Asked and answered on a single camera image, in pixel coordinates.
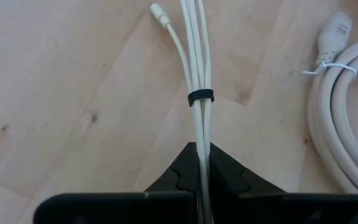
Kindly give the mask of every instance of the wood grain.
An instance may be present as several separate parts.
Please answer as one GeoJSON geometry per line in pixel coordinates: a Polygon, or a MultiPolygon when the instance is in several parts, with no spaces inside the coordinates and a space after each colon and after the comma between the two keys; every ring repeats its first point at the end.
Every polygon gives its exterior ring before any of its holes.
{"type": "MultiPolygon", "coordinates": [[[[158,1],[185,42],[180,4],[158,1]]],[[[62,192],[143,190],[194,141],[177,50],[144,0],[0,0],[0,223],[62,192]]],[[[305,106],[319,28],[358,1],[205,0],[213,142],[290,192],[342,192],[305,106]]],[[[348,94],[358,139],[358,78],[348,94]]]]}

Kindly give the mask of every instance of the cable connector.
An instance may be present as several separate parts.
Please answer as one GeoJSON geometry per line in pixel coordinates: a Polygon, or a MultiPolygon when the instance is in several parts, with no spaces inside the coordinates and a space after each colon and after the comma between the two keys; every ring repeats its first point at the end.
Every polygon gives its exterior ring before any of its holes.
{"type": "Polygon", "coordinates": [[[171,24],[171,20],[169,19],[167,13],[162,9],[162,7],[157,3],[153,3],[150,6],[150,10],[152,11],[155,18],[164,27],[164,29],[167,29],[167,25],[171,24]]]}
{"type": "Polygon", "coordinates": [[[344,12],[338,11],[321,29],[318,37],[318,58],[316,65],[332,63],[347,44],[353,20],[344,12]]]}

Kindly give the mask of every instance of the wooden surface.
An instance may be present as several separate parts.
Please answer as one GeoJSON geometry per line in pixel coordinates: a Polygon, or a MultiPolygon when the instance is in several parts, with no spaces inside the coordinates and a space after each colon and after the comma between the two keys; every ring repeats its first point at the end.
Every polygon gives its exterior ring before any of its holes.
{"type": "MultiPolygon", "coordinates": [[[[181,39],[180,3],[160,0],[181,39]]],[[[150,0],[0,0],[0,223],[62,192],[143,190],[194,141],[177,50],[150,0]]],[[[341,192],[305,122],[316,36],[355,0],[205,0],[213,142],[289,192],[341,192]]],[[[348,100],[358,138],[358,79],[348,100]]]]}

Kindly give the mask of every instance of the cable bundle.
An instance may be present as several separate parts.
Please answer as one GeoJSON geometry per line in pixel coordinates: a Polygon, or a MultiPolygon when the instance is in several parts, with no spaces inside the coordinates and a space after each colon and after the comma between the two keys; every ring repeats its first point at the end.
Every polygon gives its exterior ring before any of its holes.
{"type": "Polygon", "coordinates": [[[351,28],[350,17],[335,13],[318,38],[316,71],[304,73],[316,75],[307,108],[313,143],[342,188],[358,193],[358,142],[346,113],[347,88],[358,72],[358,44],[345,50],[351,28]]]}
{"type": "Polygon", "coordinates": [[[169,31],[183,63],[187,87],[190,93],[188,97],[189,103],[193,111],[197,153],[200,160],[201,202],[204,223],[212,223],[209,206],[208,177],[211,145],[211,103],[213,95],[211,94],[211,56],[209,52],[208,29],[202,0],[198,0],[202,40],[200,39],[194,0],[181,0],[180,3],[186,25],[190,66],[185,49],[165,11],[158,4],[152,4],[150,10],[163,27],[169,31]]]}

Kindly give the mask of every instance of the white zip tie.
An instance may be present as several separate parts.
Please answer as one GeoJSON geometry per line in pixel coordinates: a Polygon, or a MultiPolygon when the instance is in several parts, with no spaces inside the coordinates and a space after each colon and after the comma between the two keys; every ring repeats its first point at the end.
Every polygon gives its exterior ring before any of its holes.
{"type": "Polygon", "coordinates": [[[325,68],[328,68],[328,67],[341,67],[341,68],[345,68],[345,69],[348,69],[350,71],[353,72],[353,78],[352,78],[352,81],[356,78],[357,76],[357,70],[354,69],[353,67],[350,67],[348,65],[343,65],[343,64],[340,64],[340,63],[324,63],[324,62],[321,62],[321,64],[316,68],[315,71],[311,72],[311,71],[303,71],[302,73],[304,74],[308,74],[308,75],[318,75],[320,74],[325,68]]]}

